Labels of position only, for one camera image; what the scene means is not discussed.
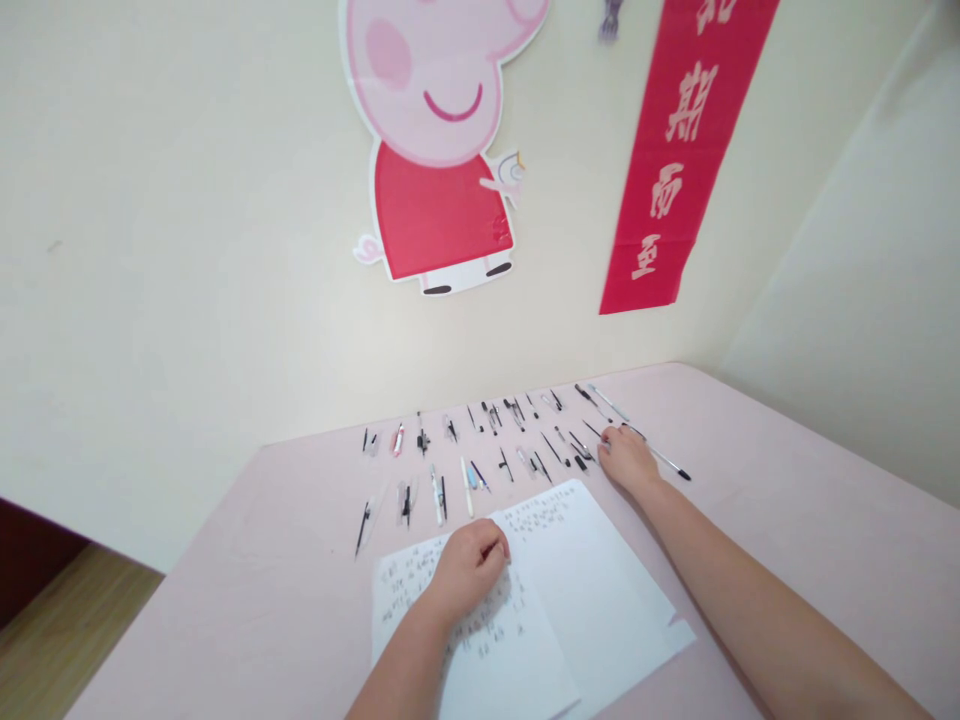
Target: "red banner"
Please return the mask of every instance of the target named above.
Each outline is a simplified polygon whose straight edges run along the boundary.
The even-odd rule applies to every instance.
[[[779,0],[665,0],[600,314],[676,302]]]

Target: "pink pig face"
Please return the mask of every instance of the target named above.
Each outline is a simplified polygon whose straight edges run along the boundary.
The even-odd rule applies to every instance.
[[[550,0],[345,0],[350,80],[372,126],[419,165],[460,165],[493,141],[500,64]]]

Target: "pink cheek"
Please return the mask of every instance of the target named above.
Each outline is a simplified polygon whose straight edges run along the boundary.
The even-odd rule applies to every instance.
[[[386,20],[374,20],[367,30],[367,56],[374,74],[393,90],[410,82],[413,58],[403,35]]]

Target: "pink table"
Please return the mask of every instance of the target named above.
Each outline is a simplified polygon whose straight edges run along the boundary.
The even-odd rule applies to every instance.
[[[685,483],[664,469],[714,522],[935,716],[960,717],[960,512],[684,365],[595,382],[693,475]],[[603,422],[572,386],[555,390],[567,409],[556,415],[531,392],[540,420],[524,400],[523,436],[506,414],[494,438],[489,427],[474,433],[465,407],[424,413],[433,441],[426,461],[416,451],[413,415],[403,419],[398,459],[387,447],[397,421],[370,425],[387,440],[376,458],[361,455],[362,427],[263,448],[69,717],[342,717],[370,670],[375,560],[467,521],[461,453],[493,489],[492,496],[474,495],[477,517],[545,490],[541,477],[532,480],[514,461],[520,443],[539,449],[554,481],[583,478],[697,634],[602,716],[760,717],[630,505],[594,466],[587,476],[561,471],[543,445],[539,429],[553,432],[555,424],[592,445],[596,437],[582,420],[598,430]],[[489,426],[479,403],[473,409]],[[458,445],[443,436],[445,412],[461,435]],[[496,468],[500,445],[514,485]],[[394,505],[385,504],[355,561],[364,500],[388,482],[417,474],[427,481],[430,462],[448,481],[448,526],[437,528],[429,482],[422,481],[410,530],[395,524]]]

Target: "open notebook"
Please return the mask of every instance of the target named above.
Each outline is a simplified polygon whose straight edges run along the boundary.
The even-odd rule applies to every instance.
[[[451,637],[443,720],[590,718],[696,639],[579,480],[490,517],[513,561]],[[377,564],[374,663],[448,537]]]

